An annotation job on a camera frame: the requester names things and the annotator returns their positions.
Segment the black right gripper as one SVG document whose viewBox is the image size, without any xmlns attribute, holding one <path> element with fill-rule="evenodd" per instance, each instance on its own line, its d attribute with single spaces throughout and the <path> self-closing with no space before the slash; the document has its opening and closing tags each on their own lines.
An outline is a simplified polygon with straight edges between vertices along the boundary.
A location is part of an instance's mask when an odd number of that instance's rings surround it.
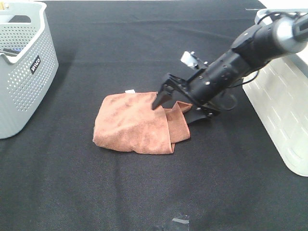
<svg viewBox="0 0 308 231">
<path fill-rule="evenodd" d="M 164 76 L 164 82 L 161 85 L 161 89 L 156 95 L 155 100 L 152 103 L 152 109 L 155 110 L 158 106 L 170 101 L 172 99 L 172 94 L 174 91 L 179 92 L 185 96 L 196 108 L 199 108 L 201 114 L 185 114 L 184 118 L 187 124 L 192 124 L 194 122 L 209 119 L 213 116 L 218 116 L 220 110 L 216 106 L 209 106 L 207 103 L 200 103 L 193 98 L 188 81 L 167 73 Z"/>
</svg>

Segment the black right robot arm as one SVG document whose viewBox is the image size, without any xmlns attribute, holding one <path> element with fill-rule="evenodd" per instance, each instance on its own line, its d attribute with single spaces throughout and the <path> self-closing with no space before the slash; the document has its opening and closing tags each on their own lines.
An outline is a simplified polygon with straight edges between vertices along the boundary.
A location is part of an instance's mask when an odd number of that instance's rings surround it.
<svg viewBox="0 0 308 231">
<path fill-rule="evenodd" d="M 230 49 L 211 64 L 186 51 L 181 62 L 196 72 L 187 80 L 166 74 L 166 79 L 152 104 L 156 109 L 171 100 L 178 91 L 196 106 L 187 118 L 194 122 L 218 115 L 227 107 L 217 96 L 237 86 L 236 81 L 251 73 L 259 73 L 271 60 L 302 51 L 308 44 L 308 16 L 280 12 L 271 24 L 255 25 L 244 31 Z"/>
</svg>

